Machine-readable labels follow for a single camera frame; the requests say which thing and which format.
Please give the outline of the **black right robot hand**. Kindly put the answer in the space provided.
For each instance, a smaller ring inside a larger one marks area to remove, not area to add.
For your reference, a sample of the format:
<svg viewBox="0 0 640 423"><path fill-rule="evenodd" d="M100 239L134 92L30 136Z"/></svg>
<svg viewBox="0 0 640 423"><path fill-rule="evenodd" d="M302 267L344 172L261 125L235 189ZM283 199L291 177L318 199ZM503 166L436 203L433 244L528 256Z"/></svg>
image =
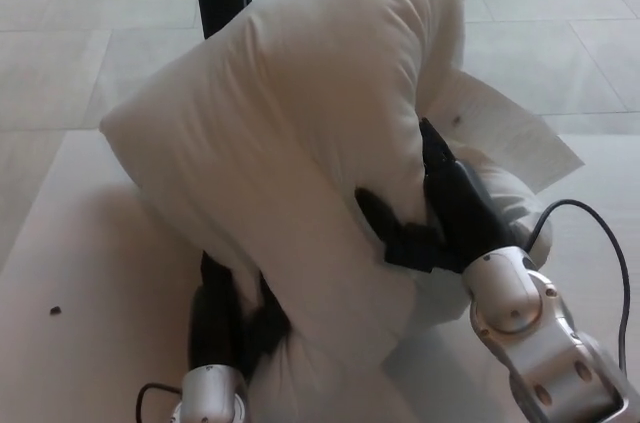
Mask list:
<svg viewBox="0 0 640 423"><path fill-rule="evenodd" d="M369 226L384 244L384 261L429 273L461 274L492 250L514 246L516 238L467 162L458 159L428 119L420 121L423 193L436 226L402 223L391 207L365 188L354 192Z"/></svg>

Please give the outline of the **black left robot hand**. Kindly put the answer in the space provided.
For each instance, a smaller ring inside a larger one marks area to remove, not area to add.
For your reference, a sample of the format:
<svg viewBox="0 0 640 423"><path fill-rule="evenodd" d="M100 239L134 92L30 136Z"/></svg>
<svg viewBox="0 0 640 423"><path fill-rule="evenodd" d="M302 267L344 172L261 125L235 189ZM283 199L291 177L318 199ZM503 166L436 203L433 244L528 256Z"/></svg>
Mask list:
<svg viewBox="0 0 640 423"><path fill-rule="evenodd" d="M261 359L288 337L291 323L264 278L261 305L245 320L231 271L204 253L200 273L191 304L189 368L226 365L250 382Z"/></svg>

